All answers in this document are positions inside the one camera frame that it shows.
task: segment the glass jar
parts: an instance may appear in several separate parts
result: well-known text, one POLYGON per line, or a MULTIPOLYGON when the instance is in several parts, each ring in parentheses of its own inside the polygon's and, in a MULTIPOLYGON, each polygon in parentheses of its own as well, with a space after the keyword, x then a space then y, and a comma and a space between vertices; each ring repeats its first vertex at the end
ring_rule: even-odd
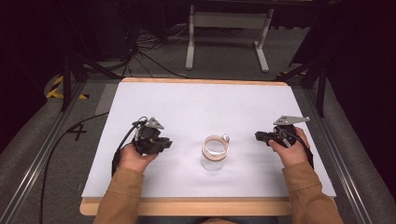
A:
POLYGON ((211 135, 206 138, 202 146, 201 164, 209 171, 219 170, 227 157, 230 137, 211 135))

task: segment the wooden table edge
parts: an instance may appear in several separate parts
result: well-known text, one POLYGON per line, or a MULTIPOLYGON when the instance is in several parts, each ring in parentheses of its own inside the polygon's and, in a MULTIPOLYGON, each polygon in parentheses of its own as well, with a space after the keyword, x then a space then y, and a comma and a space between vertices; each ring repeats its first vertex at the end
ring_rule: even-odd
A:
MULTIPOLYGON (((83 198, 79 211, 82 215, 96 216, 101 199, 83 198)), ((148 200, 139 204, 139 216, 290 216, 291 206, 288 200, 274 198, 256 200, 148 200)))
POLYGON ((152 78, 152 77, 126 77, 121 82, 288 86, 288 84, 286 84, 285 82, 275 82, 275 81, 219 80, 219 79, 192 79, 192 78, 181 79, 181 78, 152 78))

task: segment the yellow tape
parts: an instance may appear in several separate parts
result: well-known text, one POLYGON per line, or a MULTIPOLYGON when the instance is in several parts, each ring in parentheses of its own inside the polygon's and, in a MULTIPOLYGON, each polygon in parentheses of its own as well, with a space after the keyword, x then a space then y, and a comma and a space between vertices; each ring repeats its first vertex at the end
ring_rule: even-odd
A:
MULTIPOLYGON (((59 75, 58 78, 53 82, 52 87, 49 90, 49 93, 47 93, 47 98, 59 98, 63 99, 64 95, 62 93, 57 93, 56 90, 58 89, 59 85, 61 82, 64 80, 64 76, 59 75)), ((90 98, 89 94, 81 94, 78 99, 80 100, 88 100, 90 98)))

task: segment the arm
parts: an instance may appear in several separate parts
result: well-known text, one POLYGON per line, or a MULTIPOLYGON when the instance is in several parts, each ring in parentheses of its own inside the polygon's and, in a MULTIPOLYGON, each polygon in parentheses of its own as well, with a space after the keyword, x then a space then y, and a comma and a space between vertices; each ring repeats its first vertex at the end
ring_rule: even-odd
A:
POLYGON ((158 154, 140 156, 132 145, 120 155, 120 164, 99 203, 93 223, 135 223, 142 192, 143 173, 158 154))
MULTIPOLYGON (((299 135, 309 147, 302 129, 299 135)), ((343 223, 334 201, 322 193, 318 175, 308 163, 304 147, 298 141, 289 148, 284 148, 275 141, 269 142, 285 165, 282 170, 289 191, 293 223, 343 223)))

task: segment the tan sleeve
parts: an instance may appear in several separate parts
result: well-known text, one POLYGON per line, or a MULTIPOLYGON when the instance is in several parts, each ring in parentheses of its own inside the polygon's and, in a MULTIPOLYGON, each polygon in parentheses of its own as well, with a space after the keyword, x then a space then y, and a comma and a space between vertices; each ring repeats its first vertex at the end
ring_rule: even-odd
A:
POLYGON ((99 203, 93 223, 135 223, 144 176, 136 171, 118 168, 107 192, 99 203))
POLYGON ((293 224, 343 223, 334 201, 322 193, 317 173, 308 162, 283 169, 289 191, 293 224))

